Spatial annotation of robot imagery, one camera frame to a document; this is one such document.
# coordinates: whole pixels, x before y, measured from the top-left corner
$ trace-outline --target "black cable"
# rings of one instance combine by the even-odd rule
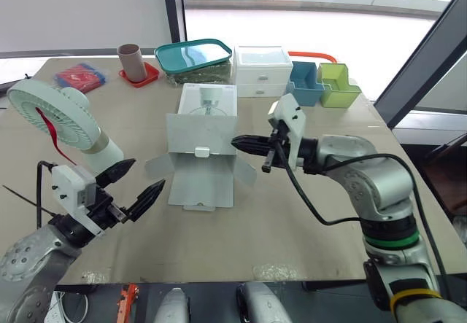
[[[39,161],[37,163],[37,175],[36,175],[36,227],[40,229],[42,227],[42,166],[45,166],[49,171],[56,166],[55,164],[48,163],[47,161]]]
[[[304,201],[306,206],[308,206],[308,209],[312,212],[314,217],[316,217],[316,219],[321,224],[323,224],[324,226],[333,226],[333,225],[338,225],[339,223],[343,223],[343,222],[360,221],[359,217],[347,217],[345,219],[336,219],[334,221],[326,221],[325,219],[323,219],[321,215],[318,213],[318,211],[314,208],[312,202],[309,201],[304,190],[301,189],[301,186],[298,183],[297,178],[293,174],[292,169],[290,168],[289,163],[287,161],[287,158],[285,157],[285,153],[284,153],[284,150],[282,149],[282,145],[279,142],[276,142],[276,151],[279,154],[279,158],[282,161],[282,164],[284,165],[285,170],[287,171],[287,175],[289,176],[289,179],[291,180],[297,193],[300,195],[301,199]]]
[[[357,163],[363,160],[374,159],[377,157],[386,157],[386,158],[393,159],[397,161],[399,164],[401,164],[406,169],[406,171],[409,173],[410,178],[412,180],[412,184],[414,185],[413,191],[414,191],[414,196],[415,196],[415,202],[417,204],[418,213],[420,214],[420,219],[422,220],[423,227],[425,228],[426,236],[428,237],[428,241],[430,242],[431,248],[435,255],[436,263],[438,264],[438,267],[439,267],[439,273],[441,274],[441,282],[446,292],[446,299],[451,300],[451,292],[447,285],[446,269],[444,268],[443,260],[441,259],[441,255],[439,254],[438,247],[436,246],[436,242],[434,240],[433,234],[431,233],[430,226],[428,225],[428,221],[426,219],[425,211],[423,210],[423,207],[422,207],[422,200],[420,198],[420,194],[418,191],[418,187],[415,181],[414,174],[412,173],[412,170],[407,165],[407,163],[404,160],[402,160],[402,158],[398,157],[397,155],[388,154],[388,153],[380,153],[380,154],[364,155],[363,157],[354,157],[352,159],[345,160],[343,162],[336,163],[336,164],[333,164],[332,166],[324,168],[323,172],[331,171],[336,168],[341,168],[342,166],[346,166],[352,163]]]
[[[7,190],[8,192],[11,192],[12,194],[16,195],[19,199],[23,199],[26,203],[30,203],[34,208],[37,207],[37,204],[33,201],[30,201],[29,199],[27,199],[27,197],[25,197],[24,195],[21,195],[20,193],[16,192],[15,190],[11,189],[10,187],[8,186],[5,186],[4,184],[2,185],[2,187]],[[47,210],[46,208],[41,208],[41,210],[43,210],[43,212],[49,214],[51,217],[55,217],[57,216],[57,214],[55,212],[51,212],[49,210]]]

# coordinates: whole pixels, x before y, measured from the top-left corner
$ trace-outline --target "beige tabletop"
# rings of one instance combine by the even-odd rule
[[[52,83],[53,75],[83,59],[51,59],[35,76]],[[164,77],[135,89],[119,78],[117,58],[91,58],[108,72],[109,81],[88,94],[90,112],[120,146],[137,159],[130,172],[107,190],[119,206],[130,206],[151,183],[144,162],[167,152],[166,113],[175,113],[182,89]],[[156,60],[148,60],[157,65]],[[266,115],[273,98],[239,98],[239,134],[269,135]],[[328,134],[362,136],[380,152],[410,160],[374,107],[360,96],[349,109],[304,109],[306,137]],[[0,184],[35,199],[39,160],[67,163],[53,149],[50,137],[23,119],[12,107],[0,118]],[[81,153],[61,144],[77,163]],[[234,207],[214,212],[184,211],[167,205],[171,176],[155,205],[137,222],[116,225],[83,249],[63,283],[189,282],[250,280],[362,279],[367,259],[357,222],[332,227],[314,219],[285,171],[263,174],[264,159],[242,152],[254,166],[254,186],[235,183]],[[467,271],[466,249],[430,190],[414,169],[423,205],[448,273]],[[356,216],[344,189],[324,176],[297,178],[319,212],[328,220]],[[53,200],[50,176],[43,181],[43,206],[63,212]],[[0,188],[0,252],[35,229],[35,211]]]

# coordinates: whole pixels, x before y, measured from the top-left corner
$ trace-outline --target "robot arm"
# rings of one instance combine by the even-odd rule
[[[391,310],[398,322],[464,322],[467,313],[439,294],[412,213],[409,196],[413,184],[407,170],[386,157],[343,163],[377,153],[371,142],[361,137],[297,140],[297,133],[304,132],[305,120],[291,94],[273,104],[269,122],[273,126],[270,137],[239,136],[232,144],[265,156],[262,170],[266,173],[272,166],[285,168],[288,163],[292,170],[301,166],[306,174],[326,175],[347,191],[362,227],[369,256],[363,267],[377,307]],[[282,152],[287,162],[281,159]]]
[[[134,162],[123,160],[96,178],[80,166],[51,169],[53,192],[69,214],[53,217],[0,259],[0,323],[43,322],[56,284],[79,257],[81,248],[119,222],[137,221],[154,204],[164,180],[149,186],[129,209],[118,208],[104,190],[123,177]]]

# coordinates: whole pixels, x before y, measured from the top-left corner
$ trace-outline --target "green ring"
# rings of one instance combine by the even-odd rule
[[[371,245],[374,246],[383,246],[384,248],[401,248],[410,244],[415,243],[415,241],[418,240],[418,237],[420,234],[418,233],[418,230],[415,231],[414,234],[411,236],[404,238],[404,239],[399,239],[398,241],[380,241],[379,239],[374,239],[365,236],[366,241],[368,241]]]

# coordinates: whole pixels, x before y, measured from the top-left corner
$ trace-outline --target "red coaster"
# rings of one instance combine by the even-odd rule
[[[157,70],[156,68],[154,68],[153,66],[151,66],[149,63],[147,62],[144,62],[144,67],[146,68],[146,72],[147,72],[147,78],[144,79],[143,81],[141,82],[131,82],[127,77],[126,77],[126,74],[125,74],[125,71],[124,70],[120,70],[118,72],[118,74],[128,83],[130,84],[131,86],[133,87],[143,87],[147,84],[149,84],[150,82],[153,82],[153,81],[156,81],[158,78],[159,78],[159,70]]]

